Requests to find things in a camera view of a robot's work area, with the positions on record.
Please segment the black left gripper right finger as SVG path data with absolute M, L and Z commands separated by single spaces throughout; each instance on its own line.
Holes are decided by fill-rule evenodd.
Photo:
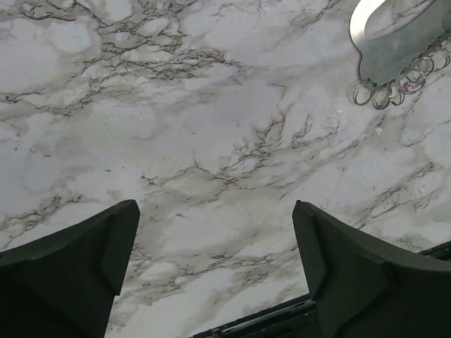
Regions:
M 292 221 L 325 337 L 449 337 L 450 262 L 297 201 Z

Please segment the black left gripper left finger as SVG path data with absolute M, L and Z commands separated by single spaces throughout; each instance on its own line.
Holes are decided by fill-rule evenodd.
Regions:
M 104 337 L 139 221 L 129 199 L 1 252 L 1 336 Z

